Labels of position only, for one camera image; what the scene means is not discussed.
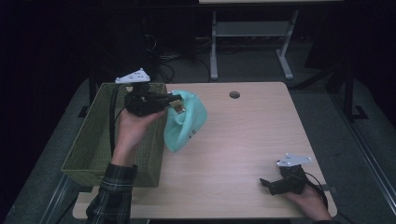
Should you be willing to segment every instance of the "dark background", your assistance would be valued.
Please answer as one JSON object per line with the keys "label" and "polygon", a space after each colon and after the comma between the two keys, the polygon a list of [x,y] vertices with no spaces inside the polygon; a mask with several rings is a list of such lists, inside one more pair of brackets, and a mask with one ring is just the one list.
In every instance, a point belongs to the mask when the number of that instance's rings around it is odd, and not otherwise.
{"label": "dark background", "polygon": [[[194,56],[193,38],[210,35],[210,27],[206,27],[211,14],[207,11],[173,12],[173,17],[161,10],[154,14],[102,13],[92,8],[110,3],[80,2],[1,1],[0,221],[83,80],[95,74],[98,83],[112,81],[116,74],[140,66],[155,76],[160,52],[148,54],[142,48],[147,32],[158,35],[160,44],[179,48],[189,57]],[[395,11],[392,1],[346,1],[325,13],[303,8],[293,34],[294,39],[315,38],[306,63],[309,67],[324,69],[353,58],[350,66],[356,77],[370,89],[393,125]],[[141,26],[142,18],[148,18],[147,26]]]}

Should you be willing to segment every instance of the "person's left hand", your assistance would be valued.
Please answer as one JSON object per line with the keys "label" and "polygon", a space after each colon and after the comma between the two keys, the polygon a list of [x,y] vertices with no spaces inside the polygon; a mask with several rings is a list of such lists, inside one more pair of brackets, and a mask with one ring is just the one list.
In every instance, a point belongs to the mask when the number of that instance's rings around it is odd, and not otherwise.
{"label": "person's left hand", "polygon": [[164,111],[160,111],[145,117],[137,117],[126,109],[122,110],[120,113],[119,135],[111,163],[119,166],[134,166],[134,155],[149,125],[163,114]]}

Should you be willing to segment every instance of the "wooden table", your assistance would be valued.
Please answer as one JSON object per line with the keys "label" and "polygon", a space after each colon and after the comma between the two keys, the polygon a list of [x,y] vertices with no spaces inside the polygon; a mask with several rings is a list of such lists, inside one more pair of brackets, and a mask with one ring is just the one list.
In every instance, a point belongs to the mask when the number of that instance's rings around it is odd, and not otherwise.
{"label": "wooden table", "polygon": [[[325,180],[293,101],[281,82],[168,84],[195,92],[208,113],[202,129],[177,153],[163,153],[158,188],[134,188],[133,218],[282,218],[304,215],[259,178],[281,179],[276,161],[285,153],[309,156],[306,172]],[[238,91],[233,99],[230,91]],[[97,194],[80,193],[73,215]],[[336,215],[330,192],[329,211]]]}

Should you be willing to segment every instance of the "gray carpet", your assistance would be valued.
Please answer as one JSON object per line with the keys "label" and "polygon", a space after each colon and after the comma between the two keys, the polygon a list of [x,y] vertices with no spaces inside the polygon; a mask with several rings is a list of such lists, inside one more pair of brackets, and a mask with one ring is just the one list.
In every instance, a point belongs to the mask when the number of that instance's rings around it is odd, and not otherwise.
{"label": "gray carpet", "polygon": [[[256,46],[257,48],[245,48],[244,51],[234,54],[219,54],[218,82],[282,81],[292,86],[318,72],[316,69],[304,68],[310,43],[291,43],[287,58],[295,79],[286,80],[276,59],[275,48],[278,44],[278,42],[264,43]],[[209,66],[208,53],[199,54],[198,58]],[[209,74],[201,62],[176,60],[167,64],[176,72],[173,82],[207,82],[208,80]],[[162,66],[162,69],[170,74],[167,67]],[[154,81],[162,81],[161,76]],[[396,223],[396,216],[376,184],[362,156],[360,145],[334,100],[342,96],[342,93],[337,95],[327,93],[324,90],[326,81],[327,78],[323,78],[303,91],[290,91],[290,95],[327,184],[332,189],[337,208],[355,223]],[[78,118],[78,114],[88,103],[88,84],[85,81],[64,112],[62,120],[15,202],[15,208],[7,217],[6,224],[40,223],[44,215],[46,215],[45,222],[41,223],[55,223],[78,193],[88,190],[73,181],[66,181],[65,194],[54,194],[63,177],[60,172],[62,163],[83,121],[82,118]],[[355,104],[361,105],[369,116],[369,119],[356,120],[355,125],[374,150],[375,157],[389,181],[396,186],[395,129],[375,105],[370,92],[359,82],[356,82]],[[59,201],[58,206],[47,210],[49,204],[56,200]],[[336,219],[341,223],[348,223],[339,215]],[[291,221],[291,223],[309,222],[309,219],[304,218]],[[83,223],[83,221],[74,219],[70,209],[61,223]]]}

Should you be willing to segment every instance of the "floor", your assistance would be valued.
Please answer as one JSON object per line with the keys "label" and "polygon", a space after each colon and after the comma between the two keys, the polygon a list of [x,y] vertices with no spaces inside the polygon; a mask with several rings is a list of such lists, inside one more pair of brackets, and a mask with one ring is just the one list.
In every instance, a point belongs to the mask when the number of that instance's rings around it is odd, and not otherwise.
{"label": "floor", "polygon": [[[217,82],[280,81],[294,86],[320,72],[305,68],[312,42],[293,41],[287,53],[293,80],[287,80],[276,58],[282,39],[242,39],[237,45],[224,40],[219,51]],[[174,55],[171,49],[164,55]],[[209,52],[199,51],[197,60],[163,60],[161,73],[153,81],[199,83],[209,80]],[[342,103],[344,91],[325,91],[329,77],[303,90],[290,91],[320,168],[332,190],[338,208],[335,219],[341,223],[396,223],[394,186],[396,186],[396,131],[371,93],[355,80],[354,105],[360,105],[368,119],[346,119]],[[88,80],[81,80],[71,97],[35,168],[21,189],[4,223],[83,223],[72,216],[79,192],[89,191],[60,172],[89,105]],[[269,220],[200,220],[203,223],[275,223]],[[293,219],[293,224],[310,223]]]}

